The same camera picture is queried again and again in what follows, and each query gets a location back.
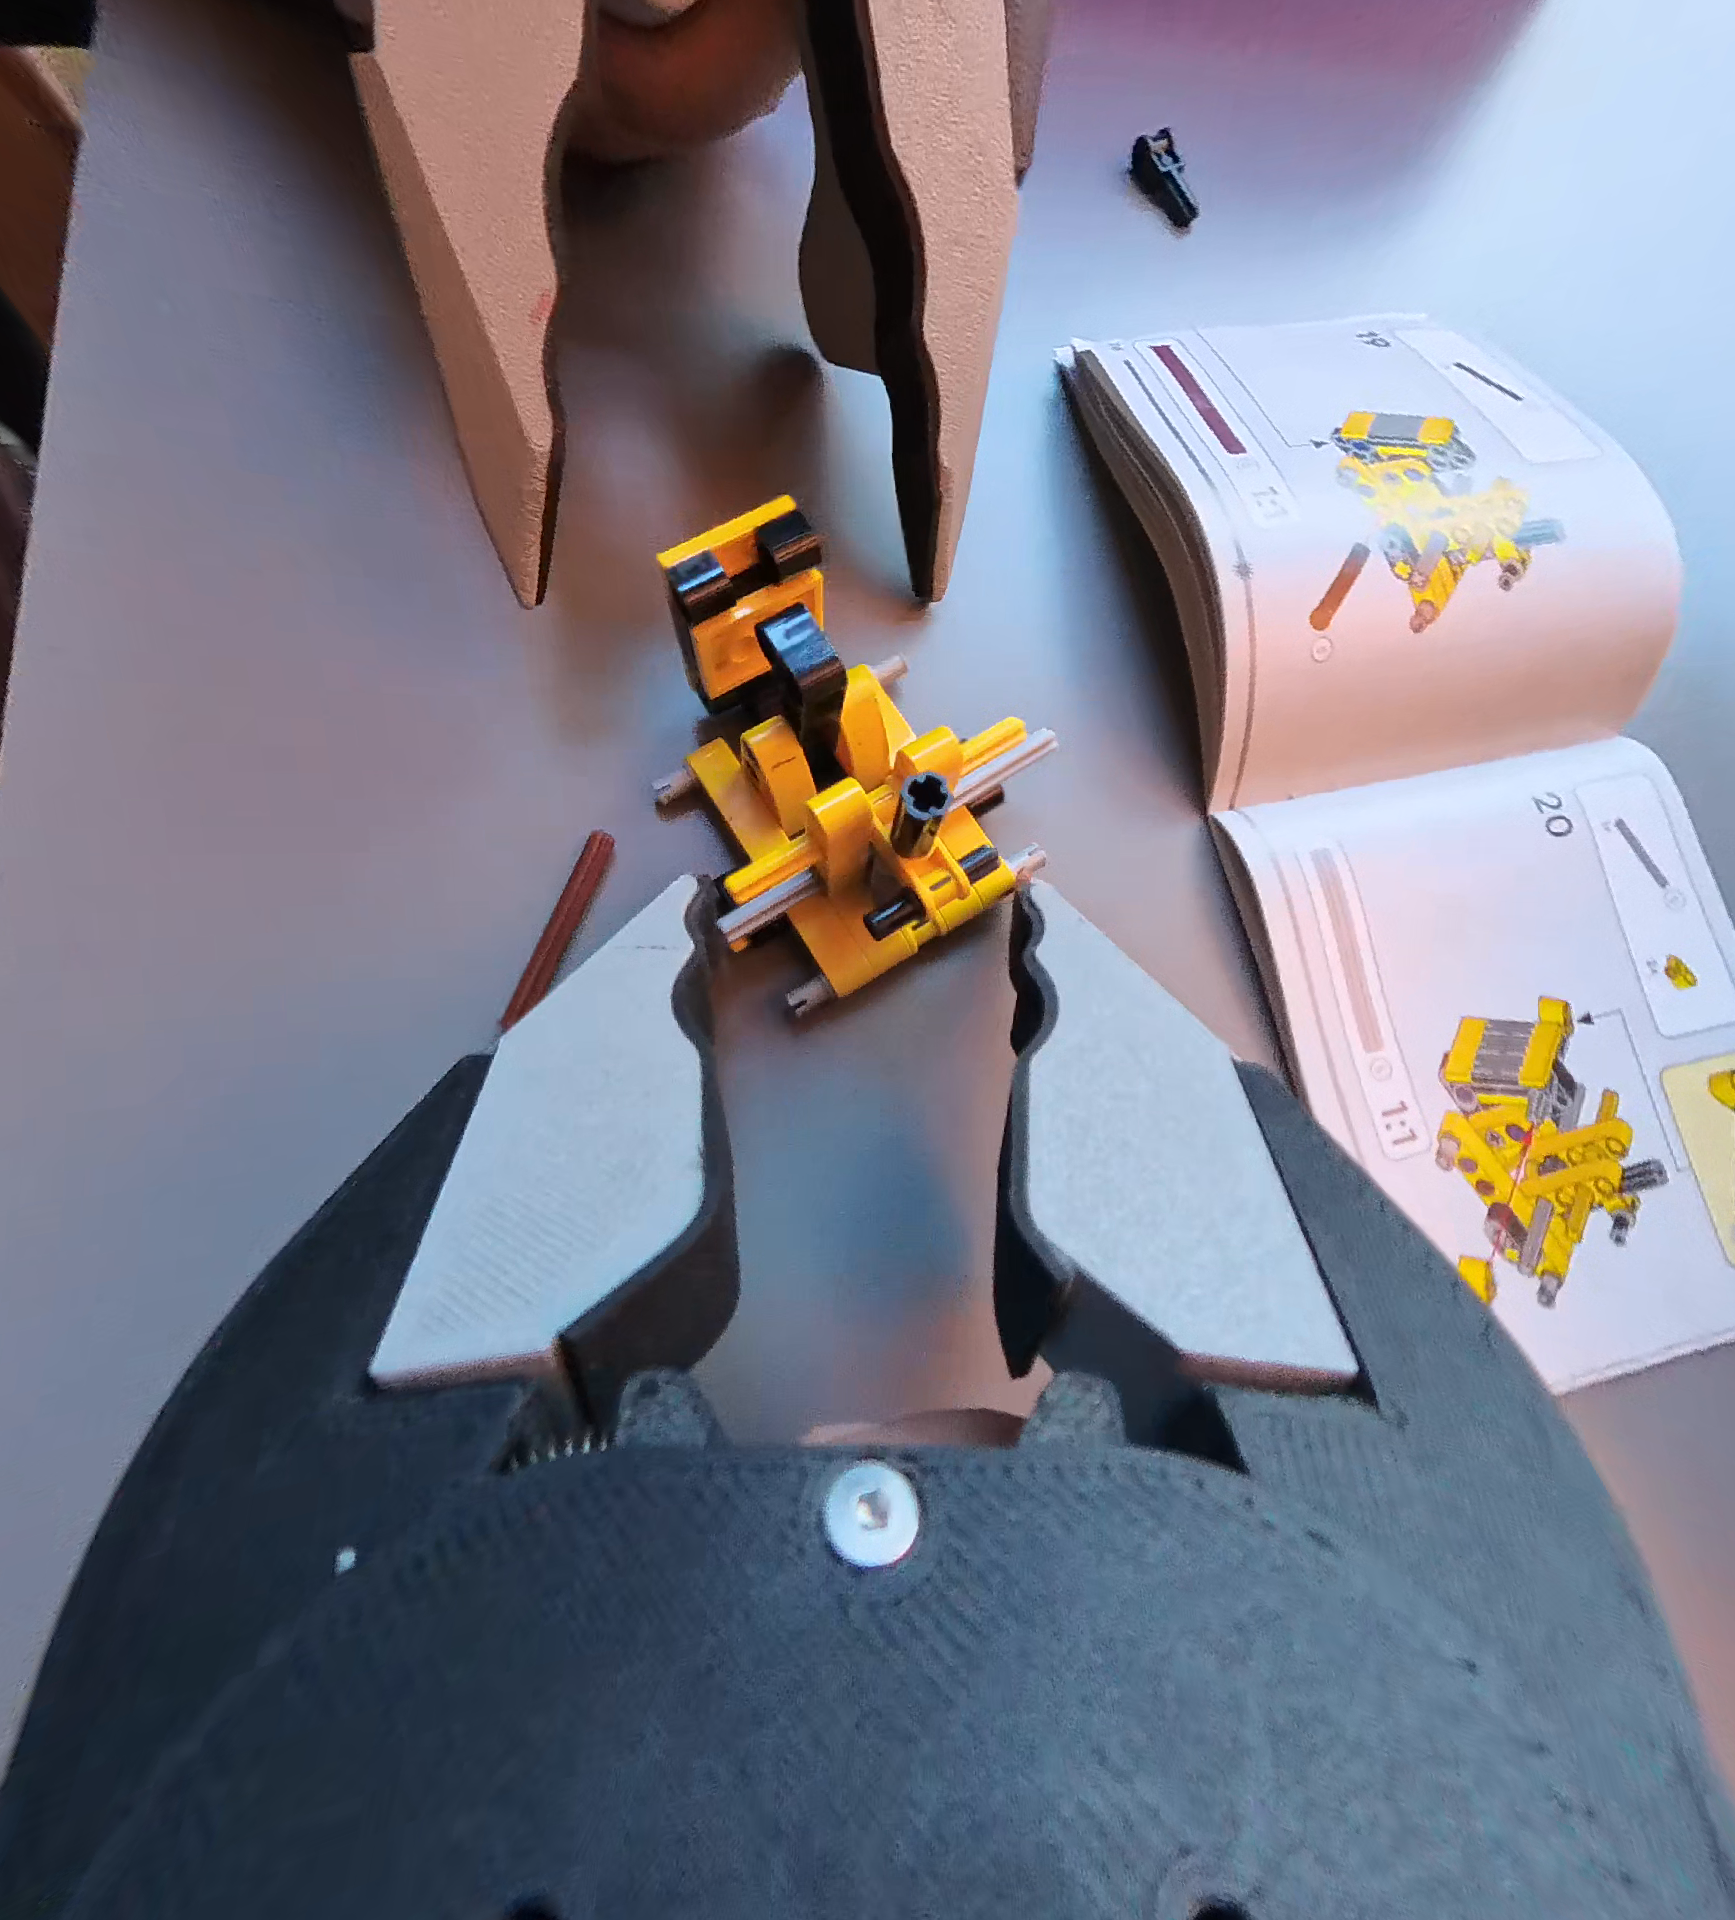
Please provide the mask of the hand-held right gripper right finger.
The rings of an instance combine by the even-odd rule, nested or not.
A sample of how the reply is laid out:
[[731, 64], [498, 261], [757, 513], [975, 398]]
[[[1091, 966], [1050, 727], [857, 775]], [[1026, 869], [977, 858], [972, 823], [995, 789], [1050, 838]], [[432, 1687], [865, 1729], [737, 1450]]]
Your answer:
[[1191, 1380], [1331, 1394], [1357, 1356], [1230, 1051], [1053, 887], [1013, 900], [995, 1312], [1124, 1398]]

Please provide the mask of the yellow and black lego model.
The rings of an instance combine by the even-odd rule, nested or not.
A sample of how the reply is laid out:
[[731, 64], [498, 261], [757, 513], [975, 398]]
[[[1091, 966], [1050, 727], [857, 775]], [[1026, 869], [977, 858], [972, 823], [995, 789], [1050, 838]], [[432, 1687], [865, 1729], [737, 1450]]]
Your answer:
[[709, 803], [740, 851], [717, 879], [729, 949], [778, 924], [806, 945], [813, 976], [786, 997], [796, 1020], [1027, 887], [1046, 852], [1006, 856], [981, 813], [1055, 748], [1013, 716], [917, 731], [893, 702], [905, 659], [847, 668], [833, 649], [819, 561], [788, 496], [655, 554], [688, 683], [740, 731], [703, 738], [653, 799]]

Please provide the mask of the black lego pin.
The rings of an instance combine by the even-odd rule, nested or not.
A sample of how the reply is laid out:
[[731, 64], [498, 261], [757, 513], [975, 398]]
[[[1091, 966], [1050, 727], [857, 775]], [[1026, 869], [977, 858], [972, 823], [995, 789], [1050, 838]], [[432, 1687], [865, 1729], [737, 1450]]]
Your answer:
[[1127, 175], [1150, 205], [1154, 205], [1174, 230], [1191, 230], [1200, 219], [1200, 203], [1185, 177], [1179, 146], [1169, 126], [1141, 131], [1127, 158]]

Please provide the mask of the open lego instruction booklet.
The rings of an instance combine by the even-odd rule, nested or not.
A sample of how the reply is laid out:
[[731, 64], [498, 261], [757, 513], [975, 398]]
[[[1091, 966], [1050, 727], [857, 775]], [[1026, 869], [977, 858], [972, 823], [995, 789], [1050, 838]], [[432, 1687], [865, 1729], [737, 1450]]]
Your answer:
[[1682, 561], [1636, 461], [1419, 316], [1060, 352], [1167, 566], [1309, 1111], [1557, 1391], [1735, 1336], [1735, 927], [1626, 738]]

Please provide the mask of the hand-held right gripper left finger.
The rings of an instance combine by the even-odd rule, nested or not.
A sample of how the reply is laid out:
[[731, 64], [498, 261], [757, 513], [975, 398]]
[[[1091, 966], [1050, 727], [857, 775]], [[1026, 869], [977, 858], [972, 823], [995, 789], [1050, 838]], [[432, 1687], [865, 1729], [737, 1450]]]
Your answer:
[[737, 1304], [709, 903], [675, 879], [498, 1038], [368, 1362], [381, 1387], [540, 1381], [613, 1414]]

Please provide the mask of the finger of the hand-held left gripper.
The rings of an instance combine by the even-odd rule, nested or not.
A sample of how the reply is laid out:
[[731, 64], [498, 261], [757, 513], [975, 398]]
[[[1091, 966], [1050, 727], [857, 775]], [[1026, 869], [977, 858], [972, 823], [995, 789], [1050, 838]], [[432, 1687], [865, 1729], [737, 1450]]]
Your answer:
[[374, 3], [353, 57], [471, 492], [520, 604], [544, 600], [562, 476], [548, 230], [588, 3]]
[[1027, 171], [1026, 3], [806, 3], [819, 355], [877, 372], [917, 600], [948, 588]]

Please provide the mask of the brown lego axle rod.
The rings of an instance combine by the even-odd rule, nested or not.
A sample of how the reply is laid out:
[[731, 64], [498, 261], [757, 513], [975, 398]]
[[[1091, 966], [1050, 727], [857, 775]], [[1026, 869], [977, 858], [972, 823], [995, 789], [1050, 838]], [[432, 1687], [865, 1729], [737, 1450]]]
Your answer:
[[571, 949], [574, 938], [579, 934], [579, 927], [591, 916], [591, 907], [598, 900], [598, 892], [603, 889], [613, 861], [613, 834], [593, 828], [584, 847], [579, 856], [571, 863], [571, 873], [565, 876], [565, 885], [548, 908], [548, 917], [544, 924], [544, 932], [539, 934], [534, 949], [529, 951], [529, 959], [508, 999], [503, 1014], [498, 1017], [498, 1032], [503, 1037], [513, 1025], [517, 1025], [526, 1014], [531, 1014], [540, 999], [548, 994], [554, 984], [554, 976], [560, 973], [565, 962], [565, 951]]

